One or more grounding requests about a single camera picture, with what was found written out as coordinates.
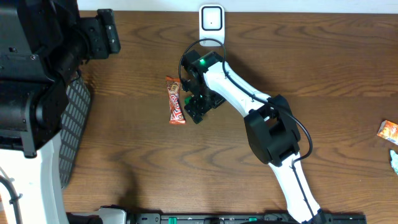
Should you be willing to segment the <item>red Top chocolate bar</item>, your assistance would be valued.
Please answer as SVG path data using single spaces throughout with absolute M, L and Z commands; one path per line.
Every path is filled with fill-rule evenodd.
M 166 77 L 165 81 L 169 95 L 169 108 L 170 108 L 169 123 L 185 124 L 186 120 L 183 116 L 179 103 L 180 80 L 178 78 Z

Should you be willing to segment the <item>orange tissue pack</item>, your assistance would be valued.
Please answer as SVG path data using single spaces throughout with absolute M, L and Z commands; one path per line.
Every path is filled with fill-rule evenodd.
M 377 136 L 386 139 L 395 145 L 397 145 L 398 142 L 398 125 L 385 120 L 381 123 L 380 128 L 377 132 Z

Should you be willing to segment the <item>teal wet wipes pack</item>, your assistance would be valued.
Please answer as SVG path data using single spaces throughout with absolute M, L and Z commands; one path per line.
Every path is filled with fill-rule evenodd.
M 389 151 L 391 157 L 391 167 L 396 174 L 398 174 L 398 154 L 394 150 Z

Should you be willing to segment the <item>green lid jar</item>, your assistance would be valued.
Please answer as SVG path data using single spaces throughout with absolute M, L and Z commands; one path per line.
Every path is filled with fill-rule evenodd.
M 187 105 L 189 104 L 190 100 L 192 99 L 192 96 L 188 96 L 184 99 L 184 103 Z

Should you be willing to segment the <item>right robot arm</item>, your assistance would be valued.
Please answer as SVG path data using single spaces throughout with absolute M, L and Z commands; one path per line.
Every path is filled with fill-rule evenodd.
M 243 117 L 252 152 L 274 172 L 289 215 L 299 223 L 321 223 L 322 210 L 300 163 L 302 124 L 292 115 L 287 100 L 255 89 L 214 51 L 204 56 L 195 50 L 185 53 L 181 66 L 189 75 L 182 80 L 183 90 L 193 94 L 185 100 L 184 109 L 194 123 L 224 102 L 232 105 Z

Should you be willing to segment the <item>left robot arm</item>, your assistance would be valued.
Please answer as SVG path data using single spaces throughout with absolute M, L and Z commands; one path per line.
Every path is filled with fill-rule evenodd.
M 115 205 L 67 212 L 91 95 L 80 66 L 121 49 L 111 9 L 76 1 L 1 2 L 1 206 L 8 223 L 129 223 Z

